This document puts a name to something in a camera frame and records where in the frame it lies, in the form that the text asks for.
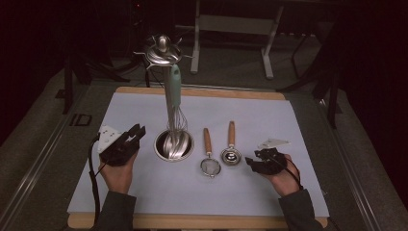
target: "metal frame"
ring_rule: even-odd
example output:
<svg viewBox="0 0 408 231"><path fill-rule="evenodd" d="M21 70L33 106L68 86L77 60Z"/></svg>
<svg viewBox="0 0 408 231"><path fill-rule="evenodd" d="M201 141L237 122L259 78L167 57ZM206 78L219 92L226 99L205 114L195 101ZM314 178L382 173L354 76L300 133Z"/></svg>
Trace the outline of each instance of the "metal frame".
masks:
<svg viewBox="0 0 408 231"><path fill-rule="evenodd" d="M194 26L194 48L192 50L191 74L198 73L200 57L200 30L219 31L233 33L247 33L254 35L267 35L268 43L261 49L262 60L267 79L273 78L273 71L270 64L269 52L272 47L279 21L284 7L281 5L274 20L241 18L229 16L215 16L200 14L200 0L195 0L195 26Z"/></svg>

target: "dark background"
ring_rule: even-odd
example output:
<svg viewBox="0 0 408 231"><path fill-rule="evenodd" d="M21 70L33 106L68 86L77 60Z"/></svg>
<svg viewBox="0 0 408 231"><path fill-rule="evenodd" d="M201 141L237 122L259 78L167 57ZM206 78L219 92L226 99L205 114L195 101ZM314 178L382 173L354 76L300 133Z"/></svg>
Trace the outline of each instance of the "dark background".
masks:
<svg viewBox="0 0 408 231"><path fill-rule="evenodd" d="M270 17L270 1L202 1L202 11ZM193 25L194 1L2 1L2 143L30 109L48 80L64 67L75 46L98 62L127 55L156 32L173 36L171 25ZM360 1L339 36L352 40L341 87L360 118L405 206L408 163L406 74L408 18L403 1ZM167 11L175 15L168 16ZM285 11L280 31L298 30L293 11ZM132 24L142 21L132 33Z"/></svg>

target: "mesh strainer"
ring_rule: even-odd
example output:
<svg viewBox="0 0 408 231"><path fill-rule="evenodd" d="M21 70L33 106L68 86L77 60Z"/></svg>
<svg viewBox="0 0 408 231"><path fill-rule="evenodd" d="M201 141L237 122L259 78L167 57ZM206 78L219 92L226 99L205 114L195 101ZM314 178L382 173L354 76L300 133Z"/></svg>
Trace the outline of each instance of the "mesh strainer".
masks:
<svg viewBox="0 0 408 231"><path fill-rule="evenodd" d="M221 165L218 161L211 158L211 154L213 151L211 147L210 132L208 131L208 128L204 128L204 145L208 158L202 160L201 170L204 172L204 174L214 178L221 171Z"/></svg>

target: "metal table leg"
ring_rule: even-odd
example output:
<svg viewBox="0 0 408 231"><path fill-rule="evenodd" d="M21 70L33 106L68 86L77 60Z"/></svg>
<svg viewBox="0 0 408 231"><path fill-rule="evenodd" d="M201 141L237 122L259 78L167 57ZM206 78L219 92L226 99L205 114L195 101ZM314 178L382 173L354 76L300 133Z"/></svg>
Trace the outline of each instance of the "metal table leg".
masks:
<svg viewBox="0 0 408 231"><path fill-rule="evenodd" d="M270 65L270 59L269 59L269 51L272 46L273 40L275 39L276 31L279 26L279 21L282 16L283 9L284 9L283 6L279 7L275 20L273 21L272 27L270 28L267 46L261 49L262 60L264 61L264 69L265 69L265 74L267 76L267 79L273 78L272 67Z"/></svg>

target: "wooden handle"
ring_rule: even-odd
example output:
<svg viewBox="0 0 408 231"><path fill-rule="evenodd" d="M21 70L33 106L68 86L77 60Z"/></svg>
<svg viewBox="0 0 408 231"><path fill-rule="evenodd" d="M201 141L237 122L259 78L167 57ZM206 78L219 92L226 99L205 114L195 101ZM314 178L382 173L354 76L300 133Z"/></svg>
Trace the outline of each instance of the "wooden handle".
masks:
<svg viewBox="0 0 408 231"><path fill-rule="evenodd" d="M211 147L210 131L208 131L208 128L204 128L204 145L206 154L210 155L213 152L213 148Z"/></svg>
<svg viewBox="0 0 408 231"><path fill-rule="evenodd" d="M235 122L230 121L230 125L228 128L228 146L235 145Z"/></svg>

